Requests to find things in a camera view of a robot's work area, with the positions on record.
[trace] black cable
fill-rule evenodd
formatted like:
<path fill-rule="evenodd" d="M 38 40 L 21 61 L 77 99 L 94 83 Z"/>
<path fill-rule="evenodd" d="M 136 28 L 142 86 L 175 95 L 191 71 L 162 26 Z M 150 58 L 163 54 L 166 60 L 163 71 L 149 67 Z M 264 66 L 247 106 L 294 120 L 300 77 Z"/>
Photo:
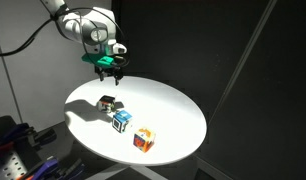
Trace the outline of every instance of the black cable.
<path fill-rule="evenodd" d="M 36 35 L 42 30 L 42 28 L 44 28 L 48 23 L 50 23 L 51 21 L 55 21 L 56 19 L 58 19 L 58 17 L 63 16 L 63 15 L 67 15 L 71 12 L 78 12 L 79 16 L 80 16 L 80 34 L 81 34 L 81 40 L 82 40 L 82 44 L 83 44 L 83 48 L 85 53 L 87 54 L 88 58 L 92 61 L 92 63 L 95 65 L 94 60 L 89 56 L 89 53 L 87 52 L 86 46 L 85 46 L 85 42 L 84 42 L 84 38 L 83 38 L 83 34 L 82 34 L 82 15 L 81 12 L 77 11 L 77 10 L 93 10 L 96 11 L 98 13 L 100 13 L 101 15 L 105 16 L 106 18 L 108 18 L 115 26 L 116 28 L 120 31 L 123 39 L 125 39 L 125 35 L 122 31 L 122 29 L 120 28 L 120 26 L 118 24 L 116 24 L 115 21 L 113 21 L 109 16 L 107 16 L 106 14 L 94 9 L 94 8 L 88 8 L 88 7 L 80 7 L 80 8 L 73 8 L 70 9 L 68 11 L 63 11 L 62 13 L 57 14 L 57 17 L 53 17 L 48 19 L 47 21 L 45 21 L 18 49 L 14 50 L 14 51 L 10 51 L 10 52 L 6 52 L 6 53 L 0 53 L 0 56 L 10 56 L 16 53 L 19 53 L 20 51 L 23 51 L 25 48 L 27 48 L 34 40 Z M 121 63 L 121 65 L 114 65 L 113 67 L 125 67 L 126 65 L 129 64 L 129 60 L 125 60 L 123 63 Z"/>
<path fill-rule="evenodd" d="M 79 26 L 80 26 L 80 35 L 81 35 L 81 40 L 82 40 L 83 48 L 84 48 L 84 51 L 85 51 L 85 53 L 87 54 L 88 58 L 90 59 L 90 61 L 91 61 L 94 65 L 96 65 L 95 62 L 94 62 L 94 60 L 89 56 L 89 53 L 87 52 L 87 49 L 86 49 L 86 46 L 85 46 L 85 42 L 84 42 L 84 38 L 83 38 L 83 34 L 82 34 L 82 26 L 81 26 L 81 23 L 82 23 L 82 16 L 81 16 L 81 12 L 80 12 L 80 11 L 77 11 L 77 10 L 93 10 L 93 11 L 96 11 L 97 13 L 99 13 L 99 14 L 105 16 L 107 19 L 109 19 L 109 20 L 116 26 L 116 28 L 120 31 L 120 33 L 121 33 L 123 39 L 125 39 L 125 35 L 124 35 L 122 29 L 120 28 L 120 26 L 119 26 L 118 24 L 116 24 L 115 21 L 113 21 L 113 20 L 112 20 L 109 16 L 107 16 L 106 14 L 104 14 L 104 13 L 102 13 L 101 11 L 98 11 L 98 10 L 96 10 L 96 9 L 94 9 L 94 8 L 79 7 L 79 8 L 69 9 L 68 11 L 63 11 L 62 13 L 58 14 L 58 16 L 60 17 L 60 16 L 67 15 L 67 14 L 72 13 L 72 12 L 78 12 L 78 13 L 79 13 L 79 16 L 80 16 L 80 23 L 79 23 Z M 125 66 L 128 65 L 128 64 L 129 64 L 129 60 L 125 60 L 125 61 L 122 63 L 122 65 L 113 65 L 113 67 L 125 67 Z"/>
<path fill-rule="evenodd" d="M 105 16 L 107 19 L 109 19 L 116 26 L 116 28 L 121 32 L 121 35 L 122 35 L 123 39 L 125 39 L 125 35 L 124 35 L 122 29 L 120 28 L 120 26 L 118 24 L 116 24 L 116 22 L 113 21 L 108 15 L 106 15 L 106 14 L 102 13 L 101 11 L 98 11 L 98 10 L 96 10 L 94 8 L 89 8 L 89 7 L 73 8 L 73 9 L 69 9 L 68 11 L 64 11 L 60 15 L 62 15 L 62 14 L 66 15 L 66 14 L 69 14 L 69 13 L 71 13 L 73 11 L 76 11 L 76 10 L 93 10 L 93 11 L 96 11 L 96 12 L 102 14 L 103 16 Z"/>
<path fill-rule="evenodd" d="M 25 48 L 27 48 L 35 39 L 36 35 L 46 26 L 48 23 L 50 23 L 52 19 L 48 19 L 45 21 L 19 48 L 17 48 L 14 51 L 6 52 L 6 53 L 0 53 L 0 56 L 10 56 L 13 54 L 16 54 L 20 51 L 23 51 Z"/>

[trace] black background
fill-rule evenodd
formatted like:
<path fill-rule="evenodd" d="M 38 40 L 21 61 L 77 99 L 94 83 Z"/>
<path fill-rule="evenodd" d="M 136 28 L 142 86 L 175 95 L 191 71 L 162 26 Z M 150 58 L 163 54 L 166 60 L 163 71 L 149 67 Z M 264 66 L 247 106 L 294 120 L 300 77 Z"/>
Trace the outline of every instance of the black background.
<path fill-rule="evenodd" d="M 124 71 L 191 97 L 211 117 L 267 0 L 113 0 Z M 199 155 L 234 179 L 306 179 L 306 1 L 278 1 Z"/>

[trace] small cube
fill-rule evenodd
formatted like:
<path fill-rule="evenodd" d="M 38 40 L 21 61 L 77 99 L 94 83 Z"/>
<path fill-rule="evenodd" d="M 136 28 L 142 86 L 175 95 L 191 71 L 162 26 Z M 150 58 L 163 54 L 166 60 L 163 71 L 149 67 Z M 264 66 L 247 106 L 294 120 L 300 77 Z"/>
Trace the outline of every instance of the small cube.
<path fill-rule="evenodd" d="M 155 132 L 145 127 L 134 134 L 133 144 L 143 152 L 147 152 L 154 144 Z"/>
<path fill-rule="evenodd" d="M 101 112 L 110 113 L 114 109 L 115 98 L 104 95 L 97 104 L 97 108 Z"/>
<path fill-rule="evenodd" d="M 132 115 L 125 110 L 119 111 L 113 115 L 112 126 L 119 133 L 123 133 L 132 127 Z"/>

